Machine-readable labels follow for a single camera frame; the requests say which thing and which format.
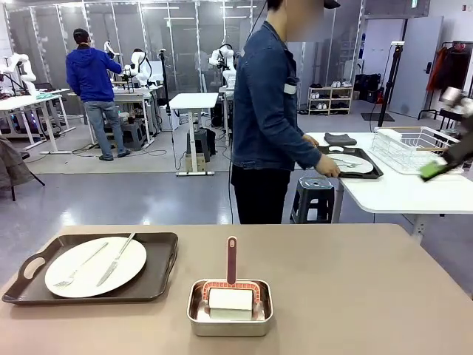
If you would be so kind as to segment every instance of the shoe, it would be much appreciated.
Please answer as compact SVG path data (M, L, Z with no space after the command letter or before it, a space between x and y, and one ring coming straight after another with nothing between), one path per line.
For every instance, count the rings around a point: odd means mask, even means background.
M117 158L126 157L127 155L130 155L130 153L131 153L130 149L127 149L125 152L120 153L119 155L117 155Z
M101 155L100 157L98 157L100 160L103 160L103 161L113 161L113 158L112 157L104 157L103 155Z

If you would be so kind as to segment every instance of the person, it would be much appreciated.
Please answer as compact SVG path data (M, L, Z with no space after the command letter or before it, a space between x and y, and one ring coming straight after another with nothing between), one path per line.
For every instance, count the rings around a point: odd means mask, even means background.
M241 224L280 224L295 162L327 177L340 172L297 127L299 79L286 41L297 41L334 0L268 0L268 17L244 47L234 91L231 183Z
M120 117L114 102L112 83L107 73L107 70L111 70L120 74L121 66L105 52L90 47L87 31L81 28L74 30L74 40L78 47L66 58L67 83L84 103L87 117L102 150L99 159L113 161L112 149L103 129L103 114L112 126L118 157L125 157L130 154L130 151L123 145Z

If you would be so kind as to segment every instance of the metal container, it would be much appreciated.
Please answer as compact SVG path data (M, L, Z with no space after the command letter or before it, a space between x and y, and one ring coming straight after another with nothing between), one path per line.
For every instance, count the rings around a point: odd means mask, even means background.
M273 300L269 285L262 280L252 281L261 288L261 302L253 309L253 319L247 321L222 321L210 318L210 308L203 300L202 289L207 281L199 280L193 284L187 306L187 317L192 331L199 337L263 337L269 332L273 319Z

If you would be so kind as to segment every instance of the fork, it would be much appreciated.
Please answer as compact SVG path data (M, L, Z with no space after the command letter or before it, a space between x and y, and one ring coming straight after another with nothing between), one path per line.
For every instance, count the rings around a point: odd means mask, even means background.
M59 283L56 283L54 286L66 287L66 286L69 286L71 283L73 283L75 280L75 274L77 274L77 272L81 269L81 267L87 264L89 260L91 260L95 255L97 255L98 252L102 250L103 248L105 248L108 244L109 242L104 242L92 255L90 255L82 264L80 264L79 267L77 267L65 280L60 281Z

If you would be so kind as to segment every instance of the door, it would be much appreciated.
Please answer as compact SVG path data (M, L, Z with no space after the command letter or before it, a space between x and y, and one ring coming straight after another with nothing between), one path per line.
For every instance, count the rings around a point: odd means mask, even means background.
M417 117L424 109L443 17L410 18L389 110Z

